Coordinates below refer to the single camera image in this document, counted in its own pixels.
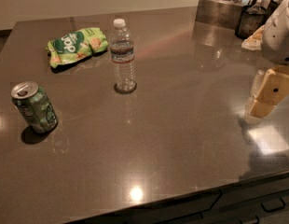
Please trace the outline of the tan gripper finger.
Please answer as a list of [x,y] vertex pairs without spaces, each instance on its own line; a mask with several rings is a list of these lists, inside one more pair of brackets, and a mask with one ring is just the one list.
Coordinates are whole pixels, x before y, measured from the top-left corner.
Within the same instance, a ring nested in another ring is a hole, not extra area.
[[289,67],[276,66],[269,69],[263,78],[256,100],[277,105],[289,94]]
[[273,109],[273,105],[249,99],[245,106],[244,120],[249,125],[259,124]]

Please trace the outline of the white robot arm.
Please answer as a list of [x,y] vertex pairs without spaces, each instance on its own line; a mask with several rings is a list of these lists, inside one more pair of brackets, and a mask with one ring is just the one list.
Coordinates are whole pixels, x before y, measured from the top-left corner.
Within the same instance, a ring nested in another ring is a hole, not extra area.
[[255,76],[243,114],[250,125],[260,123],[289,95],[289,0],[283,0],[267,19],[261,51],[274,66]]

